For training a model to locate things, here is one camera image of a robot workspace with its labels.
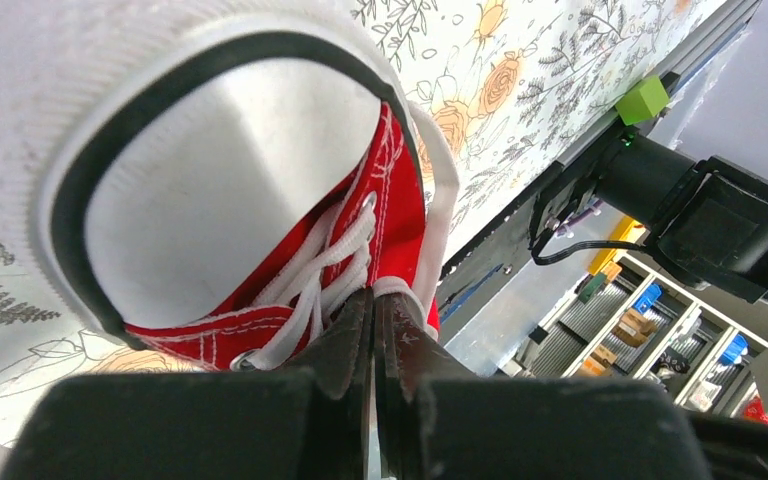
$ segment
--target white stitching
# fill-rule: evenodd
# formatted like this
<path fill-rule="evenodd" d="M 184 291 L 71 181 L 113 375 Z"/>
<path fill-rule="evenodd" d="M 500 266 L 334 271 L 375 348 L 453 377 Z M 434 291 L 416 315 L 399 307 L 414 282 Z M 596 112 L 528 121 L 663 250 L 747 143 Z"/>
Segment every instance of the white stitching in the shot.
<path fill-rule="evenodd" d="M 251 322 L 247 322 L 246 325 L 242 325 L 242 326 L 214 328 L 212 330 L 204 330 L 202 332 L 190 333 L 190 334 L 185 334 L 185 335 L 169 336 L 169 337 L 143 336 L 143 335 L 140 335 L 140 334 L 137 334 L 137 336 L 140 337 L 140 338 L 151 338 L 151 339 L 153 339 L 155 341 L 160 341 L 160 342 L 186 342 L 186 341 L 190 341 L 190 340 L 195 340 L 195 339 L 197 339 L 197 338 L 199 338 L 201 336 L 204 336 L 204 335 L 211 335 L 211 334 L 214 334 L 214 333 L 223 333 L 223 332 L 226 332 L 226 331 L 230 332 L 230 333 L 233 333 L 235 331 L 235 329 L 246 328 L 246 327 L 250 327 L 250 326 L 253 326 L 253 325 L 257 325 L 258 323 L 265 323 L 265 322 L 270 322 L 270 321 L 273 321 L 273 320 L 284 320 L 286 322 L 287 318 L 285 318 L 285 317 L 259 318 L 257 320 L 253 320 Z M 267 325 L 266 327 L 268 327 L 268 328 L 276 328 L 275 326 L 270 326 L 270 325 Z"/>
<path fill-rule="evenodd" d="M 184 354 L 178 353 L 178 352 L 176 352 L 176 351 L 174 351 L 174 350 L 172 350 L 170 348 L 167 348 L 167 347 L 165 347 L 165 346 L 163 346 L 161 344 L 157 344 L 155 342 L 152 342 L 152 341 L 149 341 L 149 340 L 146 340 L 146 339 L 143 339 L 143 341 L 147 345 L 149 345 L 150 347 L 156 349 L 157 351 L 159 351 L 161 353 L 165 353 L 167 355 L 171 355 L 171 356 L 176 357 L 176 358 L 183 358 L 183 359 L 185 359 L 185 360 L 187 360 L 187 361 L 189 361 L 189 362 L 195 364 L 196 366 L 201 367 L 201 368 L 203 368 L 205 370 L 210 370 L 211 368 L 213 368 L 213 369 L 218 369 L 219 368 L 215 364 L 209 364 L 209 363 L 205 363 L 205 362 L 199 361 L 198 359 L 195 359 L 195 358 L 190 357 L 188 355 L 184 355 Z"/>
<path fill-rule="evenodd" d="M 257 311 L 260 311 L 260 310 L 265 310 L 267 308 L 285 308 L 287 310 L 290 310 L 290 313 L 288 313 L 287 316 L 291 315 L 292 314 L 292 310 L 293 310 L 292 308 L 290 308 L 290 307 L 288 307 L 286 305 L 260 305 L 260 306 L 257 306 L 257 307 L 248 307 L 248 308 L 243 308 L 243 309 L 240 309 L 240 310 L 234 310 L 233 312 L 227 312 L 227 313 L 222 313 L 222 314 L 219 314 L 219 315 L 214 315 L 212 317 L 205 317 L 205 318 L 202 318 L 201 320 L 197 320 L 197 321 L 195 321 L 195 322 L 193 322 L 193 323 L 191 323 L 189 325 L 186 325 L 185 327 L 198 327 L 200 325 L 206 325 L 208 323 L 218 322 L 219 320 L 225 320 L 226 318 L 231 318 L 231 317 L 238 316 L 238 315 L 246 315 L 246 314 L 249 314 L 249 313 L 252 313 L 252 312 L 257 312 Z"/>
<path fill-rule="evenodd" d="M 278 330 L 282 326 L 283 325 L 258 325 L 256 327 L 246 327 L 246 328 L 240 328 L 238 330 L 228 330 L 228 331 L 223 331 L 223 332 L 216 332 L 216 334 L 217 335 L 229 336 L 229 335 L 237 335 L 237 334 L 240 334 L 240 333 L 250 332 L 252 330 Z"/>
<path fill-rule="evenodd" d="M 381 149 L 379 150 L 379 155 L 375 158 L 375 164 L 374 164 L 374 171 L 370 174 L 373 178 L 380 178 L 383 181 L 383 188 L 381 196 L 382 202 L 381 202 L 381 219 L 376 225 L 376 234 L 377 238 L 375 239 L 375 251 L 377 253 L 377 258 L 374 261 L 374 267 L 372 269 L 372 278 L 378 278 L 378 270 L 381 267 L 381 248 L 384 243 L 384 226 L 387 223 L 387 213 L 389 211 L 390 206 L 390 183 L 391 183 L 391 177 L 393 172 L 393 167 L 396 164 L 396 159 L 398 158 L 398 155 L 401 154 L 401 150 L 404 145 L 404 137 L 402 137 L 402 144 L 398 146 L 398 150 L 395 145 L 395 139 L 396 135 L 393 131 L 393 115 L 392 110 L 390 109 L 390 106 L 387 104 L 384 104 L 385 108 L 385 130 L 384 130 L 384 138 L 382 138 L 382 144 Z M 381 158 L 384 158 L 384 164 L 380 165 L 378 162 Z"/>

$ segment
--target storage shelf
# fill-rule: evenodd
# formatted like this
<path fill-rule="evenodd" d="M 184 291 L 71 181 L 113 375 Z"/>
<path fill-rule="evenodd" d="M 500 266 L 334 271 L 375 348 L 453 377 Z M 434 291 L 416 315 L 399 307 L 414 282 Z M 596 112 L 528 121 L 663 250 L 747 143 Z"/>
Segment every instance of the storage shelf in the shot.
<path fill-rule="evenodd" d="M 663 352 L 672 348 L 690 362 L 688 373 L 664 382 L 676 404 L 684 406 L 697 386 L 708 381 L 722 387 L 711 411 L 727 416 L 739 414 L 755 391 L 748 362 L 768 343 L 638 260 L 627 256 L 620 263 L 620 276 L 586 304 L 570 296 L 541 322 L 549 333 L 530 373 L 542 378 L 571 376 L 602 345 L 617 355 L 612 365 L 614 375 L 643 379 Z M 661 287 L 663 295 L 644 317 L 652 320 L 657 329 L 641 346 L 632 347 L 611 330 L 652 284 Z M 677 341 L 688 322 L 697 319 L 700 324 L 696 331 Z M 740 365 L 720 366 L 719 358 L 738 334 L 749 342 L 750 355 Z"/>
<path fill-rule="evenodd" d="M 586 346 L 579 337 L 569 333 L 561 325 L 549 329 L 545 342 L 531 367 L 535 377 L 560 377 Z"/>

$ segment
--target shelf compartment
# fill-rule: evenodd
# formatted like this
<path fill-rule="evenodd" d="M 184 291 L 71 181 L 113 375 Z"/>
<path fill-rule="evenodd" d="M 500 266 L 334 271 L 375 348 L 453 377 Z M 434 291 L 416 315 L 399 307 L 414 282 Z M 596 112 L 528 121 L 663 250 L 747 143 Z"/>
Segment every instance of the shelf compartment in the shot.
<path fill-rule="evenodd" d="M 631 306 L 634 304 L 634 302 L 640 298 L 640 296 L 643 294 L 643 292 L 646 290 L 646 288 L 649 287 L 649 285 L 652 284 L 652 282 L 655 280 L 655 275 L 653 273 L 650 273 L 647 275 L 639 285 L 637 285 L 637 288 L 630 294 L 622 296 L 623 301 L 620 302 L 618 305 L 615 302 L 611 302 L 612 305 L 614 305 L 612 313 L 605 318 L 605 315 L 600 313 L 600 316 L 598 317 L 598 323 L 595 322 L 593 319 L 590 319 L 587 325 L 594 325 L 598 326 L 598 329 L 596 329 L 595 332 L 593 332 L 592 338 L 588 338 L 588 336 L 582 335 L 579 333 L 579 331 L 576 331 L 574 328 L 570 328 L 573 330 L 576 334 L 582 337 L 583 340 L 587 341 L 587 347 L 585 347 L 581 353 L 577 357 L 575 357 L 575 360 L 567 367 L 567 369 L 563 373 L 563 377 L 569 377 L 573 375 L 576 371 L 578 371 L 579 367 L 581 367 L 581 364 L 584 362 L 584 360 L 590 356 L 590 354 L 593 352 L 593 350 L 600 345 L 606 337 L 611 333 L 611 330 L 614 328 L 614 326 L 619 322 L 620 316 Z M 611 292 L 613 292 L 615 295 L 618 295 L 617 292 L 623 291 L 627 292 L 628 290 L 623 288 L 622 286 L 618 285 L 621 282 L 614 282 L 612 285 L 608 285 L 605 288 L 605 291 L 602 293 L 608 292 L 608 289 L 612 286 L 614 288 L 611 289 Z"/>
<path fill-rule="evenodd" d="M 646 373 L 652 369 L 652 367 L 655 365 L 655 362 L 657 362 L 661 357 L 661 354 L 663 354 L 670 346 L 670 344 L 673 343 L 678 330 L 686 323 L 696 320 L 696 315 L 692 314 L 699 311 L 698 306 L 698 302 L 691 302 L 691 304 L 687 306 L 681 316 L 672 322 L 668 328 L 658 330 L 658 333 L 655 335 L 653 340 L 649 342 L 650 347 L 645 351 L 642 351 L 642 353 L 638 356 L 637 361 L 634 363 L 631 371 L 629 372 L 632 378 L 642 379 L 646 376 Z M 702 339 L 702 337 L 698 337 L 697 340 L 693 341 L 693 344 L 688 345 L 688 353 L 694 354 L 695 357 L 695 355 L 698 355 L 699 351 L 704 348 L 704 343 L 705 341 Z"/>
<path fill-rule="evenodd" d="M 587 346 L 584 340 L 559 324 L 549 329 L 544 342 L 546 345 L 531 366 L 531 373 L 539 378 L 560 377 Z"/>
<path fill-rule="evenodd" d="M 714 385 L 719 385 L 722 387 L 717 396 L 714 397 L 713 405 L 717 405 L 720 401 L 722 401 L 726 392 L 728 392 L 729 388 L 732 386 L 735 380 L 737 380 L 738 377 L 740 377 L 741 374 L 746 370 L 748 369 L 745 365 L 729 365 L 724 368 L 720 368 L 718 364 L 714 365 L 712 372 L 709 373 L 708 378 L 705 379 Z"/>
<path fill-rule="evenodd" d="M 684 406 L 685 402 L 696 388 L 696 385 L 708 378 L 708 374 L 717 364 L 717 360 L 722 356 L 723 352 L 725 352 L 726 348 L 731 344 L 737 334 L 738 330 L 736 328 L 729 327 L 719 336 L 715 343 L 709 344 L 710 347 L 706 345 L 704 356 L 702 356 L 701 361 L 691 369 L 690 376 L 676 397 L 677 404 Z"/>
<path fill-rule="evenodd" d="M 708 358 L 710 351 L 715 347 L 716 341 L 722 334 L 722 328 L 703 316 L 699 329 L 693 335 L 681 342 L 670 345 L 673 350 L 690 362 L 690 371 L 687 374 L 665 382 L 667 384 L 667 391 L 673 398 L 678 398 L 690 380 L 700 369 L 705 367 L 705 359 Z"/>
<path fill-rule="evenodd" d="M 627 270 L 634 270 L 637 272 L 637 274 L 645 274 L 645 273 L 655 273 L 658 275 L 658 283 L 660 285 L 665 285 L 671 293 L 674 293 L 678 296 L 684 297 L 684 298 L 695 298 L 694 295 L 689 293 L 686 290 L 686 287 L 679 285 L 675 281 L 666 278 L 663 276 L 663 273 L 658 273 L 655 270 L 652 269 L 652 267 L 646 265 L 643 261 L 641 261 L 638 258 L 635 258 L 634 255 L 624 255 L 620 260 L 619 264 L 623 267 L 623 272 L 626 272 Z M 768 348 L 768 342 L 758 335 L 754 334 L 751 331 L 748 331 L 738 325 L 734 320 L 728 318 L 723 313 L 719 312 L 717 309 L 712 308 L 710 305 L 707 305 L 703 302 L 699 302 L 702 306 L 702 310 L 704 313 L 704 317 L 709 320 L 709 323 L 716 324 L 720 329 L 725 329 L 728 327 L 734 327 L 740 331 L 740 334 L 744 336 L 749 341 L 749 345 L 755 348 L 756 350 L 760 349 L 766 349 Z"/>
<path fill-rule="evenodd" d="M 639 359 L 643 356 L 644 352 L 651 350 L 649 347 L 657 345 L 659 343 L 659 337 L 670 325 L 670 322 L 675 320 L 667 315 L 662 314 L 656 308 L 651 308 L 649 311 L 643 314 L 649 320 L 655 322 L 658 326 L 658 330 L 652 334 L 643 345 L 639 347 L 632 347 L 631 345 L 623 342 L 613 333 L 608 333 L 605 340 L 602 341 L 602 345 L 617 355 L 617 360 L 614 362 L 624 372 L 631 372 Z"/>
<path fill-rule="evenodd" d="M 630 297 L 631 290 L 613 282 L 606 285 L 603 291 L 594 295 L 587 303 L 576 300 L 558 321 L 585 341 L 590 342 Z"/>
<path fill-rule="evenodd" d="M 713 413 L 732 417 L 743 411 L 743 407 L 757 390 L 751 369 L 752 361 L 756 356 L 758 356 L 758 351 L 750 348 L 749 354 L 744 356 L 740 365 L 730 367 L 734 368 L 737 373 L 733 375 L 733 378 L 726 378 L 723 383 L 720 383 L 724 388 L 714 399 L 714 406 L 711 409 Z"/>

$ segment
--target red sneaker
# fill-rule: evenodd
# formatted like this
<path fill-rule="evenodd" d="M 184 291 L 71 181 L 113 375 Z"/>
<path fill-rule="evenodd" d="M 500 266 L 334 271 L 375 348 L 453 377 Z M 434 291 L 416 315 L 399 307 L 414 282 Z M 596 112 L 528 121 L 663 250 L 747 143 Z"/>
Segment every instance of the red sneaker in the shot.
<path fill-rule="evenodd" d="M 210 370 L 281 365 L 366 286 L 436 335 L 454 163 L 345 12 L 79 3 L 0 20 L 0 238 L 67 305 Z"/>

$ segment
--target white shoelace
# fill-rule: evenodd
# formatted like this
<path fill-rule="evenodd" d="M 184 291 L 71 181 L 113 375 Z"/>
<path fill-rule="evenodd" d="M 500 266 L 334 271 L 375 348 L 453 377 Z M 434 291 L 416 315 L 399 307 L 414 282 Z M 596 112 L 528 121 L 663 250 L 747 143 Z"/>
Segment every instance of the white shoelace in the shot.
<path fill-rule="evenodd" d="M 427 328 L 427 312 L 430 310 L 437 279 L 443 264 L 446 239 L 452 221 L 458 192 L 458 175 L 445 137 L 434 120 L 419 107 L 411 104 L 410 113 L 419 134 L 425 142 L 428 157 L 434 171 L 434 199 L 428 207 L 425 235 L 422 239 L 417 273 L 413 289 L 404 279 L 383 277 L 373 285 L 375 296 L 403 293 L 417 303 Z M 364 201 L 358 218 L 346 233 L 332 246 L 325 248 L 328 233 L 338 214 L 338 207 L 329 209 L 317 220 L 299 251 L 284 266 L 281 273 L 257 296 L 254 307 L 289 305 L 298 296 L 293 314 L 263 348 L 245 352 L 231 362 L 232 369 L 241 367 L 243 361 L 260 370 L 277 368 L 293 354 L 305 330 L 310 325 L 310 341 L 313 342 L 325 328 L 343 302 L 366 284 L 368 267 L 372 257 L 369 242 L 375 234 L 375 193 Z M 322 288 L 322 274 L 326 267 L 337 265 L 351 257 L 348 267 L 328 287 Z"/>

